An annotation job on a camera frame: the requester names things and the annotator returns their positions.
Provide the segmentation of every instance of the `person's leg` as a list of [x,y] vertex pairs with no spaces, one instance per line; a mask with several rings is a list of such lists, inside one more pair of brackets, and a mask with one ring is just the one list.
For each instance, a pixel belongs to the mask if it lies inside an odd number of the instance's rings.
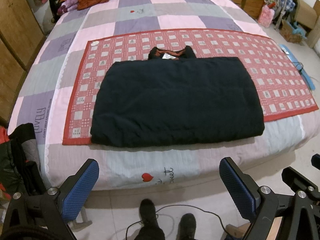
[[195,238],[196,218],[193,214],[188,213],[182,216],[179,223],[179,231],[179,240],[192,240]]
[[143,227],[135,240],[164,240],[164,233],[158,225],[156,208],[153,202],[150,199],[142,200],[139,212]]

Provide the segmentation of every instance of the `screw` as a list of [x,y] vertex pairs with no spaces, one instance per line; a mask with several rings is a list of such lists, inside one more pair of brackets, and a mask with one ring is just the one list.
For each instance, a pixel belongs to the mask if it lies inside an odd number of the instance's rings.
[[264,194],[269,194],[271,192],[271,189],[267,186],[262,186],[260,190]]
[[54,195],[54,194],[56,194],[58,192],[58,189],[56,187],[51,187],[51,188],[48,189],[47,192],[48,192],[49,195]]
[[300,198],[305,198],[305,197],[307,196],[307,194],[306,194],[305,192],[299,190],[299,191],[298,191],[298,196],[299,196]]
[[18,199],[21,197],[21,193],[20,192],[16,192],[13,194],[13,199]]

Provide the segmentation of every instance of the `wooden wardrobe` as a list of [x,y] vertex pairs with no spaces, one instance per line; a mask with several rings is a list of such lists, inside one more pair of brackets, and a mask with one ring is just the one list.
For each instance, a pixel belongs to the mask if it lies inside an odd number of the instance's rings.
[[0,0],[0,124],[7,125],[45,36],[27,0]]

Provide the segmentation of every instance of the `foot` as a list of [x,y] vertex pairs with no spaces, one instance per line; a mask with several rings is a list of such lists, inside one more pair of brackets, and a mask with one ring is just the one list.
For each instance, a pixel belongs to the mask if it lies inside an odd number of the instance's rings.
[[156,217],[156,208],[150,199],[146,198],[141,201],[139,212],[143,225],[159,227]]
[[179,240],[194,239],[196,233],[196,218],[193,214],[188,213],[182,216],[180,220],[180,237]]

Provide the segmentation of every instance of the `white floor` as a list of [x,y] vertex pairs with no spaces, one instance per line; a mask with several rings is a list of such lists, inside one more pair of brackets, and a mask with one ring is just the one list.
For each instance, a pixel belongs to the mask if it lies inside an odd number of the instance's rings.
[[[304,64],[307,73],[314,80],[316,91],[313,95],[320,105],[320,59],[307,45],[287,43],[272,27],[265,32],[279,44],[286,44],[296,58]],[[320,153],[320,135],[313,138],[301,149],[281,155],[268,162],[248,169],[257,184],[268,185],[275,193],[291,194],[293,192],[281,180],[282,169],[292,166],[307,178],[320,185],[320,171],[311,166],[312,155]],[[85,207],[93,224],[76,232],[78,240],[106,239],[124,240],[126,228],[139,220],[138,208],[144,198],[150,198],[160,208],[165,205],[183,203],[215,212],[222,218],[224,225],[242,225],[242,219],[221,179],[210,177],[175,184],[169,187],[152,187],[135,190],[96,191],[89,196]],[[175,240],[178,224],[183,214],[191,212],[197,220],[196,239],[222,239],[224,236],[218,218],[189,207],[169,207],[159,212],[158,222],[166,239]],[[134,240],[141,225],[129,229],[128,239]]]

